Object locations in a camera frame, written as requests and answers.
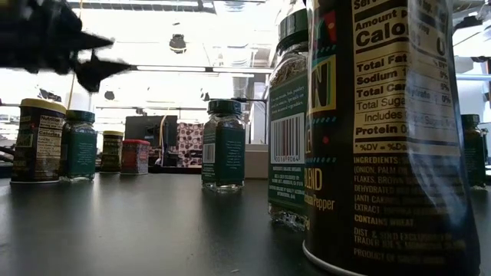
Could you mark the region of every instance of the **seasoning bottle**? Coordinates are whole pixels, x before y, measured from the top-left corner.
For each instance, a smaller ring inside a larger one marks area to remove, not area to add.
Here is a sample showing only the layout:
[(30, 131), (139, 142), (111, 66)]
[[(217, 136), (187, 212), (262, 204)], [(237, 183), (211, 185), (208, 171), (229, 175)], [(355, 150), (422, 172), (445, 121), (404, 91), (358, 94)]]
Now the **seasoning bottle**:
[(244, 186), (246, 123), (235, 100), (211, 100), (203, 133), (203, 188), (237, 192)]
[(147, 174), (149, 147), (150, 142), (145, 140), (124, 140), (121, 173), (131, 175)]
[(101, 173), (119, 173), (121, 171), (121, 150), (123, 146), (123, 133), (106, 130), (102, 133)]
[(462, 117), (463, 147), (466, 155), (467, 179), (471, 187), (486, 187), (486, 164), (484, 142), (478, 114), (464, 114)]
[(278, 29), (278, 65), (269, 88), (269, 214), (275, 222), (303, 230), (308, 100), (306, 10), (287, 16)]
[(95, 114), (89, 111), (67, 111), (61, 139), (61, 180), (91, 181), (95, 175), (97, 131)]
[(24, 99), (15, 144), (11, 184), (59, 181), (64, 106), (47, 100)]

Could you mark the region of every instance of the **dark green lid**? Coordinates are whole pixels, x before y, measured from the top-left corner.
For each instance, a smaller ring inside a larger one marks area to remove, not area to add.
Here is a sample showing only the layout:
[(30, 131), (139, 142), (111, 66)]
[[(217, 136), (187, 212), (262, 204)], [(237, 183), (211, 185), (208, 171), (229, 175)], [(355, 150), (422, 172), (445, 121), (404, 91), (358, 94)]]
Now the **dark green lid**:
[(211, 100), (208, 102), (208, 114), (230, 113), (242, 114), (242, 104), (236, 100)]
[(284, 51), (286, 48), (304, 41), (308, 41), (308, 19), (305, 8), (287, 16), (279, 24), (279, 43), (276, 51)]
[(479, 124), (479, 114), (464, 114), (460, 117), (464, 126), (477, 126)]
[(89, 111), (68, 110), (67, 120), (78, 120), (93, 123), (95, 122), (95, 114)]

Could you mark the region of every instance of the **table surface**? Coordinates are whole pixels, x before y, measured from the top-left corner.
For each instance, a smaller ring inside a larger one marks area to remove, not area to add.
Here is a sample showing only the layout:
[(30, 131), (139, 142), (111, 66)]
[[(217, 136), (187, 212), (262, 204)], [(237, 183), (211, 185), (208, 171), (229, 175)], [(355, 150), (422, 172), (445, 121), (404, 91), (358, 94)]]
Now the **table surface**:
[[(472, 197), (485, 260), (491, 193)], [(0, 180), (2, 276), (323, 275), (302, 239), (270, 222), (266, 181), (216, 195), (193, 175), (97, 175), (93, 184), (36, 188)]]

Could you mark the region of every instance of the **glass jar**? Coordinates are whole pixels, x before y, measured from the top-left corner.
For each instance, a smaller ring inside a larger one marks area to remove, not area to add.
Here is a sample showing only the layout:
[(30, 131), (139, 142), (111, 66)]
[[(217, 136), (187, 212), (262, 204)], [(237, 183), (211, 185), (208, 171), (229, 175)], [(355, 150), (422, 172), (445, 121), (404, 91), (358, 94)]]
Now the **glass jar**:
[(278, 65), (269, 82), (269, 214), (303, 230), (308, 21), (305, 9), (279, 25)]
[(484, 140), (478, 114), (464, 114), (462, 117), (463, 148), (466, 156), (466, 171), (469, 186), (486, 187), (486, 164), (484, 158)]
[(97, 131), (95, 114), (69, 110), (61, 138), (61, 180), (91, 181), (95, 175)]
[(237, 192), (244, 186), (246, 123), (242, 105), (235, 100), (208, 103), (209, 121), (203, 130), (203, 188)]
[(102, 135), (104, 140), (102, 142), (101, 173), (119, 173), (124, 133), (106, 130)]

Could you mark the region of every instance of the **nutrition facts label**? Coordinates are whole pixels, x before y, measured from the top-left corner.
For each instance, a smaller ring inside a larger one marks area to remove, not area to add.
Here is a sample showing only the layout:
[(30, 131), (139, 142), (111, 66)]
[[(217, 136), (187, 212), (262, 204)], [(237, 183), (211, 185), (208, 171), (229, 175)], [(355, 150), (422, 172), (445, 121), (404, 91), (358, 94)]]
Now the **nutrition facts label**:
[(436, 0), (354, 1), (355, 154), (460, 155), (446, 10)]
[(435, 230), (466, 202), (442, 5), (353, 1), (356, 258), (444, 265), (466, 247)]

